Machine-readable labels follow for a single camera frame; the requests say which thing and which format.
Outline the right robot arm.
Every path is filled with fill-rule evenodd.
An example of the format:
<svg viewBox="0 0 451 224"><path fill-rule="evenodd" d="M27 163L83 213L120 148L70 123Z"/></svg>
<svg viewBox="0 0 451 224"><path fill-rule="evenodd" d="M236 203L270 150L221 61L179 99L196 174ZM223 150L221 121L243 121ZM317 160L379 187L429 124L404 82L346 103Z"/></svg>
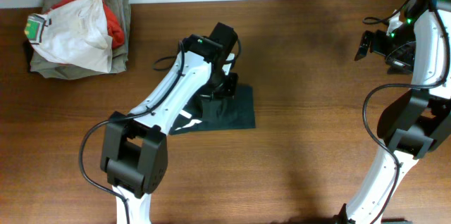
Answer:
<svg viewBox="0 0 451 224"><path fill-rule="evenodd" d="M405 175L450 137L450 0L405 0L388 17L366 17L363 23L387 29L364 32L355 60L379 54L391 71L411 74L412 81L381 85L367 94L362 120L378 151L359 191L333 223L382 223ZM388 88L406 92L382 112L372 132L369 99Z"/></svg>

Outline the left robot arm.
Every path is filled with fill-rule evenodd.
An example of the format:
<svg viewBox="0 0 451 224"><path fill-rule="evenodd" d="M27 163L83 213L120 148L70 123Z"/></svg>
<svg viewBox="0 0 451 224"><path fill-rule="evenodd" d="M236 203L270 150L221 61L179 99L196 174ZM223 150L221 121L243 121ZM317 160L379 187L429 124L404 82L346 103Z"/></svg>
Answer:
<svg viewBox="0 0 451 224"><path fill-rule="evenodd" d="M152 192L168 167L167 136L192 97L233 97L231 72L238 42L234 29L218 23L208 37L190 35L156 89L129 114L114 112L106 124L100 168L116 194L117 223L149 223Z"/></svg>

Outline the dark green t-shirt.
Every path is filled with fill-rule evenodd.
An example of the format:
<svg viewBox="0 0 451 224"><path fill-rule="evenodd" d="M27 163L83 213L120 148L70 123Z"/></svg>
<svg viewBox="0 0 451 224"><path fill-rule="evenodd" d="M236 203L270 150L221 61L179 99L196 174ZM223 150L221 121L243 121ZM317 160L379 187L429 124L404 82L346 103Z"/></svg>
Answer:
<svg viewBox="0 0 451 224"><path fill-rule="evenodd" d="M175 119L169 135L255 127L253 89L250 85L238 85L232 99L192 97Z"/></svg>

